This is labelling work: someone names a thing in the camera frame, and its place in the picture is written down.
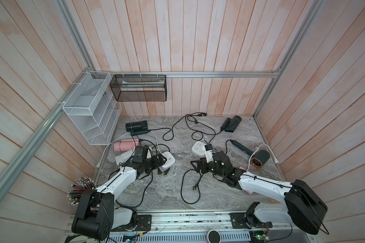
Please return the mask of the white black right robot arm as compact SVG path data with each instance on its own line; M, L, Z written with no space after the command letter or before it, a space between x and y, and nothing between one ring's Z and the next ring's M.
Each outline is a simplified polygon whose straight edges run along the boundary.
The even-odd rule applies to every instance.
M300 230L317 235L328 232L323 224L326 204L302 180L281 182L257 176L247 170L233 167L223 151L191 161L193 169L201 175L212 173L216 179L232 188L252 191L276 200L276 205L253 202L244 213L244 225L251 229L269 222L293 224Z

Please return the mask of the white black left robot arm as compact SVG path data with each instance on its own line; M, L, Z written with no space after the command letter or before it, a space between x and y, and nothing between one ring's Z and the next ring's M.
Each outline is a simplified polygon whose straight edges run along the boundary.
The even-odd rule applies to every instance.
M149 176L154 170L166 165L167 158L161 154L149 155L148 146L135 147L132 155L120 165L117 173L96 189L82 193L72 222L72 232L88 238L104 241L113 229L123 227L136 230L137 210L133 207L116 207L118 196L132 184Z

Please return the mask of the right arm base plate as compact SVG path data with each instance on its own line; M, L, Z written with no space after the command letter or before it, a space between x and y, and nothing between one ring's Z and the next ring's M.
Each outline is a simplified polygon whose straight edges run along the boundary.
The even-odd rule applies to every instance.
M271 222L260 222L253 214L230 213L233 229L272 228Z

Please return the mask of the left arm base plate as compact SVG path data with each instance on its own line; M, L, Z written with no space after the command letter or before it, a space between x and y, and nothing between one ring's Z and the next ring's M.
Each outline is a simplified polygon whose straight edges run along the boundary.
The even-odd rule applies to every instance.
M122 225L112 229L112 232L134 232L150 231L152 226L152 215L139 215L128 225Z

